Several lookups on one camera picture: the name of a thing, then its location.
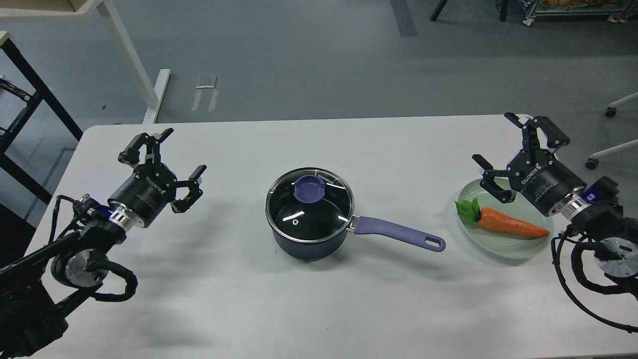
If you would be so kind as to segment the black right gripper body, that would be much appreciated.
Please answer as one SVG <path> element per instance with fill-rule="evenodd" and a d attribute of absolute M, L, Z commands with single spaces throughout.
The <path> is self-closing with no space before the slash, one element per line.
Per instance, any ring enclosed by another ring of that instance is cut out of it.
<path fill-rule="evenodd" d="M 520 151 L 507 164 L 509 186 L 521 193 L 546 217 L 558 212 L 558 203 L 584 190 L 586 183 L 549 150 Z"/>

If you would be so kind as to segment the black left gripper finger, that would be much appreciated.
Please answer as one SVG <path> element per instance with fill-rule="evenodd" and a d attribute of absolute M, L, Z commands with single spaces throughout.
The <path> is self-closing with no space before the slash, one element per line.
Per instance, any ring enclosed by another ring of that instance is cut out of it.
<path fill-rule="evenodd" d="M 159 134 L 141 133 L 135 136 L 125 149 L 119 153 L 118 162 L 130 166 L 133 170 L 146 168 L 157 170 L 161 165 L 160 145 L 174 132 L 173 128 L 165 129 Z M 141 164 L 141 149 L 146 148 L 144 163 Z"/>
<path fill-rule="evenodd" d="M 178 188 L 186 188 L 188 190 L 188 193 L 183 198 L 176 198 L 170 202 L 174 213 L 185 213 L 201 198 L 203 195 L 203 191 L 200 188 L 201 175 L 206 169 L 206 165 L 200 165 L 191 173 L 187 180 L 173 182 L 172 188 L 174 190 Z"/>

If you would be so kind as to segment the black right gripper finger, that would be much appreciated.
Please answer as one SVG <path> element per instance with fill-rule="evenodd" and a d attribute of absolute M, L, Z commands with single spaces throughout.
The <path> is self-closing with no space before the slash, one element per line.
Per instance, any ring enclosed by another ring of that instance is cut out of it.
<path fill-rule="evenodd" d="M 540 141 L 537 131 L 540 130 L 547 139 L 549 149 L 558 149 L 570 144 L 570 138 L 548 117 L 536 116 L 528 118 L 526 123 L 520 122 L 520 117 L 513 112 L 504 113 L 504 117 L 521 129 L 522 152 L 531 154 L 539 150 Z"/>
<path fill-rule="evenodd" d="M 512 165 L 516 164 L 518 155 L 515 155 L 507 164 L 505 170 L 495 170 L 493 165 L 485 159 L 481 154 L 473 154 L 472 159 L 482 168 L 483 173 L 481 175 L 480 185 L 485 189 L 492 197 L 497 198 L 501 203 L 511 203 L 515 200 L 517 193 L 516 184 L 513 185 L 513 189 L 504 189 L 496 182 L 496 178 L 507 178 L 508 181 L 514 183 L 519 179 L 519 171 Z"/>

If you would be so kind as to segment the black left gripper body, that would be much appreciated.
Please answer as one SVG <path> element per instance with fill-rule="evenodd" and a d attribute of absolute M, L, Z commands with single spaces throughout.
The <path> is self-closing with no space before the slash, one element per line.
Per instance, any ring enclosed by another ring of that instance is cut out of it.
<path fill-rule="evenodd" d="M 164 207 L 175 200 L 176 181 L 176 175 L 168 170 L 134 173 L 110 196 L 109 207 L 125 206 L 137 216 L 137 226 L 149 227 Z"/>

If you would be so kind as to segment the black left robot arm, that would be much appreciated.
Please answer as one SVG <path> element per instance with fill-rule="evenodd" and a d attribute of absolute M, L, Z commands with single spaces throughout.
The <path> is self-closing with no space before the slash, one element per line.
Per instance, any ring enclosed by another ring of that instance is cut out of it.
<path fill-rule="evenodd" d="M 103 205 L 85 194 L 59 195 L 49 241 L 3 266 L 0 273 L 1 357 L 29 357 L 61 338 L 67 317 L 88 299 L 124 302 L 138 280 L 107 254 L 132 227 L 146 228 L 166 206 L 184 213 L 202 196 L 198 166 L 184 181 L 161 161 L 160 147 L 173 133 L 141 133 L 119 153 L 133 172 Z"/>

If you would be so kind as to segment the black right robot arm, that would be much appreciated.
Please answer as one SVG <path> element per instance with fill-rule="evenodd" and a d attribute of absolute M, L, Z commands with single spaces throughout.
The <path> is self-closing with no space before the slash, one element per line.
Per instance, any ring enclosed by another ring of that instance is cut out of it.
<path fill-rule="evenodd" d="M 637 296 L 637 220 L 624 216 L 617 183 L 601 177 L 587 186 L 558 161 L 556 150 L 570 139 L 549 118 L 522 120 L 512 112 L 504 117 L 520 129 L 522 147 L 503 170 L 474 154 L 482 170 L 480 186 L 501 203 L 513 202 L 519 193 L 543 216 L 564 216 L 566 229 L 551 239 L 552 265 L 561 288 L 595 320 L 636 333 L 635 326 L 602 318 L 583 305 L 568 288 L 560 263 L 563 244 L 570 242 L 571 268 L 583 288 L 601 295 Z"/>

